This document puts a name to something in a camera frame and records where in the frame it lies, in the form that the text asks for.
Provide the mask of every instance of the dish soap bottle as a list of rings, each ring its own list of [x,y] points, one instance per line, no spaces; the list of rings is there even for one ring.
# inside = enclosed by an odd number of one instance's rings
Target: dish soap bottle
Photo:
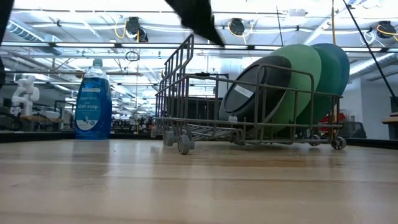
[[[95,59],[83,77],[76,103],[76,139],[104,140],[111,132],[112,95],[102,60]]]

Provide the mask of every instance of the wooden table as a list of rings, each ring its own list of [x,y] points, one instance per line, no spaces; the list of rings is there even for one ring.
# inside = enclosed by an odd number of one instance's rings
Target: wooden table
[[[162,141],[0,144],[0,223],[398,223],[398,151]]]
[[[24,124],[23,131],[36,131],[34,123],[51,125],[51,130],[47,131],[59,131],[60,124],[63,123],[63,119],[60,118],[43,118],[41,116],[20,116],[19,119]]]

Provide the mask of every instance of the caster wheel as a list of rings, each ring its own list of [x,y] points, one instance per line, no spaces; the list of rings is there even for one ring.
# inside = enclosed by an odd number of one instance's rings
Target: caster wheel
[[[313,140],[321,140],[321,137],[319,137],[319,136],[317,136],[316,134],[314,134],[313,136],[312,136],[312,139]],[[310,143],[310,146],[319,146],[320,145],[320,143],[314,143],[314,142],[311,142]]]
[[[331,146],[336,150],[342,150],[347,146],[347,142],[342,137],[337,137],[336,140],[331,142]]]
[[[173,131],[166,131],[163,133],[163,145],[165,146],[173,146],[174,144],[174,132]]]
[[[189,149],[191,149],[191,150],[195,149],[195,142],[193,140],[191,140]]]
[[[189,139],[188,136],[180,136],[177,147],[178,147],[178,152],[181,155],[187,155],[191,148],[191,140]]]
[[[156,128],[156,127],[153,127],[153,128],[150,130],[150,137],[151,137],[151,138],[156,138],[156,136],[157,136],[157,128]]]

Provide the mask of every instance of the red object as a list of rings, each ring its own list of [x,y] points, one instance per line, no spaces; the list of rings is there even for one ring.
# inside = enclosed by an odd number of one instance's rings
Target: red object
[[[339,122],[342,122],[346,119],[346,116],[343,113],[339,114]],[[329,123],[329,116],[324,117],[321,121],[319,121],[320,124],[328,124]],[[319,132],[322,133],[328,133],[329,129],[328,128],[320,128]]]

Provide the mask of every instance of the white robot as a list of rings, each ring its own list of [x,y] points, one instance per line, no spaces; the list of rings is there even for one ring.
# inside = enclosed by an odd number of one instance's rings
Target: white robot
[[[24,104],[24,109],[22,111],[23,116],[28,116],[32,113],[33,102],[39,100],[40,91],[34,86],[33,82],[36,80],[34,76],[28,76],[27,78],[21,78],[18,80],[18,88],[12,95],[12,107],[10,109],[10,114],[18,115],[21,112],[21,103]]]

